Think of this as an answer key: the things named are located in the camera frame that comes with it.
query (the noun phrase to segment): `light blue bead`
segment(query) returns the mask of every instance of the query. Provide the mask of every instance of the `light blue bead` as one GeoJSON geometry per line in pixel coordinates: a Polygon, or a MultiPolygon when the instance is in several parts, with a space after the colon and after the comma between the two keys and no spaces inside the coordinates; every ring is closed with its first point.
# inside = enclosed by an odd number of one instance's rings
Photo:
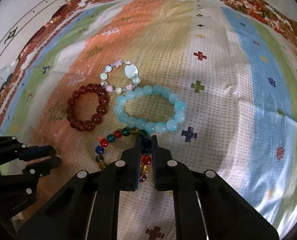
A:
{"type": "Polygon", "coordinates": [[[174,132],[177,129],[177,122],[173,119],[167,121],[167,129],[174,132]]]}
{"type": "Polygon", "coordinates": [[[158,122],[155,126],[155,130],[158,133],[165,133],[167,131],[167,124],[164,122],[158,122]]]}
{"type": "Polygon", "coordinates": [[[162,97],[168,98],[172,94],[171,90],[169,88],[164,88],[162,90],[162,97]]]}
{"type": "Polygon", "coordinates": [[[163,87],[159,84],[154,85],[153,87],[153,94],[159,95],[162,93],[163,87]]]}
{"type": "Polygon", "coordinates": [[[120,105],[114,106],[113,112],[114,114],[117,114],[117,115],[124,113],[124,106],[120,106],[120,105]]]}
{"type": "Polygon", "coordinates": [[[127,99],[125,96],[119,96],[116,98],[116,103],[118,103],[120,106],[125,106],[127,103],[127,99]]]}
{"type": "Polygon", "coordinates": [[[130,116],[129,118],[127,118],[126,120],[126,125],[128,127],[134,127],[135,126],[135,122],[136,122],[136,118],[133,116],[130,116]]]}
{"type": "Polygon", "coordinates": [[[153,88],[149,85],[146,85],[145,87],[143,87],[143,93],[146,96],[149,96],[153,93],[153,88]]]}
{"type": "Polygon", "coordinates": [[[125,123],[127,119],[128,119],[128,115],[126,113],[121,113],[118,115],[119,122],[125,123]]]}
{"type": "Polygon", "coordinates": [[[174,115],[174,120],[178,123],[185,121],[185,114],[183,112],[178,112],[174,115]]]}
{"type": "Polygon", "coordinates": [[[170,94],[169,101],[171,104],[174,105],[179,100],[180,100],[180,97],[176,93],[170,94]]]}
{"type": "Polygon", "coordinates": [[[146,121],[143,118],[139,118],[135,122],[136,128],[138,128],[140,130],[144,130],[145,129],[145,125],[146,125],[146,121]]]}
{"type": "Polygon", "coordinates": [[[156,127],[156,124],[153,123],[153,122],[148,122],[146,125],[145,125],[145,130],[146,132],[148,133],[153,133],[155,132],[155,127],[156,127]]]}
{"type": "Polygon", "coordinates": [[[136,88],[134,89],[135,97],[141,98],[143,96],[143,89],[142,88],[136,88]]]}
{"type": "Polygon", "coordinates": [[[183,112],[186,108],[186,104],[183,101],[177,101],[174,105],[175,112],[183,112]]]}
{"type": "Polygon", "coordinates": [[[132,90],[129,90],[126,92],[125,97],[127,100],[133,100],[135,99],[135,93],[132,90]]]}

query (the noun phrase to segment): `green bead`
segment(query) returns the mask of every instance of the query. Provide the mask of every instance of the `green bead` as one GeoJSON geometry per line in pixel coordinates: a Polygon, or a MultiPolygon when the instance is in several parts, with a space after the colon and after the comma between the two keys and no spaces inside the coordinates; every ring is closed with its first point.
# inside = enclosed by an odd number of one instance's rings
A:
{"type": "Polygon", "coordinates": [[[147,132],[146,132],[146,130],[141,130],[141,131],[138,132],[138,135],[139,135],[142,139],[144,139],[144,138],[147,137],[147,132]]]}
{"type": "Polygon", "coordinates": [[[114,135],[109,134],[109,135],[106,137],[106,140],[107,140],[109,143],[112,143],[112,142],[115,142],[115,137],[114,137],[114,135]]]}
{"type": "Polygon", "coordinates": [[[129,135],[130,135],[130,128],[128,128],[128,127],[124,127],[124,128],[122,129],[122,135],[123,135],[123,136],[129,136],[129,135]]]}

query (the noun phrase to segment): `colorful fabric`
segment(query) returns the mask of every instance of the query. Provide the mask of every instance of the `colorful fabric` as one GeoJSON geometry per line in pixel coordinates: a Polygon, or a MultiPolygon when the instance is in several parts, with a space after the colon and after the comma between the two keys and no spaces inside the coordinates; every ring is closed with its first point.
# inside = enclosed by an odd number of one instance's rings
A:
{"type": "MultiPolygon", "coordinates": [[[[26,219],[79,170],[99,171],[95,147],[123,124],[110,111],[93,132],[73,130],[66,101],[98,83],[105,65],[129,59],[140,87],[161,84],[187,104],[185,122],[157,134],[159,145],[191,170],[217,171],[285,236],[297,221],[297,23],[262,0],[220,1],[72,0],[31,39],[0,94],[0,136],[52,144],[62,164],[40,179],[26,219]]],[[[129,81],[120,68],[109,82],[129,81]]],[[[96,99],[79,100],[81,119],[96,99]]],[[[154,95],[129,101],[126,112],[155,123],[174,114],[154,95]]],[[[117,140],[105,160],[134,141],[117,140]]],[[[119,239],[148,239],[153,230],[175,239],[173,198],[154,190],[152,173],[138,191],[121,192],[119,209],[119,239]]]]}

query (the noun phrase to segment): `bracelet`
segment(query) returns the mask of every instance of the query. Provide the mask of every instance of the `bracelet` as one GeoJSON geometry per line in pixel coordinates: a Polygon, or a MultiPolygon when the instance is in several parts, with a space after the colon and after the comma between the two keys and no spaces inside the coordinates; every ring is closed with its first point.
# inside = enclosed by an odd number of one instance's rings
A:
{"type": "Polygon", "coordinates": [[[110,97],[107,92],[100,84],[88,84],[87,86],[80,86],[78,91],[72,93],[72,97],[67,101],[68,107],[66,108],[67,120],[73,129],[80,132],[87,131],[91,132],[94,130],[95,126],[103,122],[102,115],[108,113],[108,104],[110,102],[110,97]],[[91,121],[87,120],[85,122],[80,121],[75,116],[74,106],[76,100],[87,93],[96,93],[98,96],[99,105],[96,108],[96,114],[93,114],[91,121]]]}
{"type": "Polygon", "coordinates": [[[103,86],[108,93],[116,93],[118,95],[125,91],[133,90],[141,82],[141,79],[138,76],[137,67],[130,61],[125,62],[124,60],[116,60],[113,64],[107,65],[105,67],[105,71],[101,75],[99,75],[99,78],[101,79],[101,86],[103,86]],[[121,67],[124,63],[127,64],[124,68],[125,75],[129,79],[132,79],[132,84],[127,85],[125,88],[118,87],[114,89],[114,86],[109,85],[108,82],[105,81],[108,78],[107,73],[111,72],[114,67],[121,67]]]}
{"type": "Polygon", "coordinates": [[[110,143],[115,142],[116,139],[121,137],[127,137],[130,134],[132,135],[139,135],[142,138],[142,145],[141,145],[141,164],[139,166],[139,181],[144,182],[146,181],[147,177],[146,174],[150,171],[149,165],[152,163],[152,158],[150,157],[152,153],[152,142],[147,137],[146,130],[139,130],[136,127],[124,127],[122,130],[116,130],[113,134],[107,135],[106,138],[103,138],[99,141],[99,146],[95,148],[95,152],[98,154],[95,157],[96,162],[101,170],[105,169],[107,163],[104,162],[104,148],[106,148],[110,143]]]}
{"type": "Polygon", "coordinates": [[[155,85],[154,87],[145,86],[143,88],[136,88],[134,91],[127,91],[125,96],[119,96],[116,99],[117,105],[114,107],[113,111],[118,116],[118,120],[122,123],[126,123],[129,127],[137,127],[140,130],[146,130],[148,133],[158,132],[164,133],[166,130],[175,131],[177,129],[177,124],[185,121],[185,114],[183,111],[186,108],[186,104],[180,101],[180,97],[172,93],[169,88],[163,88],[161,85],[155,85]],[[168,98],[170,103],[174,104],[175,115],[174,119],[164,122],[146,122],[145,119],[136,119],[133,116],[128,116],[124,113],[124,106],[127,100],[134,100],[135,98],[141,98],[143,95],[151,94],[159,95],[161,94],[164,98],[168,98]]]}

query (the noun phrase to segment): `dark red cross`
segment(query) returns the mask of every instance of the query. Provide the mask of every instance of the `dark red cross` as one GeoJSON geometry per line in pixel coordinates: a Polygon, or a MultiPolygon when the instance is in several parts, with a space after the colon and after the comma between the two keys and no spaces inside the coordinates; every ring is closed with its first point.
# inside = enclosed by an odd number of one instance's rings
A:
{"type": "Polygon", "coordinates": [[[156,238],[161,238],[163,239],[165,234],[160,233],[161,228],[154,226],[153,230],[152,229],[146,229],[145,233],[149,234],[150,237],[148,240],[156,240],[156,238]]]}
{"type": "Polygon", "coordinates": [[[207,57],[206,57],[206,56],[204,56],[204,55],[203,55],[203,53],[202,53],[202,52],[200,52],[200,51],[198,51],[197,53],[196,53],[196,52],[194,52],[194,53],[193,53],[193,55],[194,55],[194,56],[197,56],[197,57],[198,57],[198,60],[207,59],[207,57]]]}

